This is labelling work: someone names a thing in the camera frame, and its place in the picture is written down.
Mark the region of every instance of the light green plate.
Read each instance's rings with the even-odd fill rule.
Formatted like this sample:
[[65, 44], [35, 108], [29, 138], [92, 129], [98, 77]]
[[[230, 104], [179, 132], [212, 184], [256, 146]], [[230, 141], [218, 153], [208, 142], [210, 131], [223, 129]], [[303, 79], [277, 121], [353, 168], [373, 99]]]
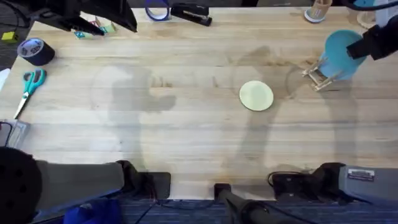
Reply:
[[271, 88], [260, 81], [245, 83], [239, 91], [242, 104], [253, 111], [268, 109], [274, 102], [274, 93]]

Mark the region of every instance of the scissors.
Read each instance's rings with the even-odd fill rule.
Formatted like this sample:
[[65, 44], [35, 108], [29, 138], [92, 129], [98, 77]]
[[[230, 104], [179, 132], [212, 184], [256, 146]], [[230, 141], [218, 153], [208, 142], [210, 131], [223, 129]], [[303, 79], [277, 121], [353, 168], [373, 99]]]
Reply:
[[46, 71], [44, 69], [36, 69], [35, 72], [25, 72], [23, 81], [25, 85], [24, 94], [22, 95], [21, 102], [19, 102], [17, 112], [14, 115], [14, 119], [17, 119], [22, 109], [24, 108], [25, 102], [34, 93], [37, 87], [44, 83]]

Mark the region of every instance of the scissor blade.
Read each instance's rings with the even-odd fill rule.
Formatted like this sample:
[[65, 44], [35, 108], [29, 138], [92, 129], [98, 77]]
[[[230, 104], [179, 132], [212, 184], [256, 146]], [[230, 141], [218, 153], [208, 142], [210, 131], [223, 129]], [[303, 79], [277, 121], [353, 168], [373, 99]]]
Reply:
[[24, 93], [24, 96], [26, 96], [26, 97], [25, 97], [25, 98], [22, 97], [21, 101], [19, 102], [17, 112], [16, 112], [15, 115], [14, 115], [14, 119], [17, 119], [17, 118], [18, 118], [19, 114], [21, 113], [22, 109], [24, 108], [24, 105], [25, 105], [26, 100], [27, 100], [28, 97], [29, 97], [29, 95], [28, 95], [27, 93]]

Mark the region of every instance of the label sticker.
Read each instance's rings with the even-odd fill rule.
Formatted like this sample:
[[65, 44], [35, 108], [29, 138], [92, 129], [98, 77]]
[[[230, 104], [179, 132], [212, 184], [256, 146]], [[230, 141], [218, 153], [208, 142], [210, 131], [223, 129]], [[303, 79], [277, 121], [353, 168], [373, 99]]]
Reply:
[[21, 56], [30, 57], [42, 50], [43, 42], [40, 39], [32, 38], [23, 42], [20, 47], [21, 49], [18, 50], [18, 53]]
[[374, 182], [374, 170], [348, 169], [347, 178], [366, 182]]

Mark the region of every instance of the teal scissors handle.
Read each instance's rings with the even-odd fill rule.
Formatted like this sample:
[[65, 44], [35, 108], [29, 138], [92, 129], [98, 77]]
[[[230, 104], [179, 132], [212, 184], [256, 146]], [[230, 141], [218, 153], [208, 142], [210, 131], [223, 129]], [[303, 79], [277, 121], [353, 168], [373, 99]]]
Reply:
[[46, 71], [44, 69], [36, 69], [35, 72], [27, 72], [24, 74], [24, 93], [32, 95], [37, 87], [41, 86], [45, 81]]

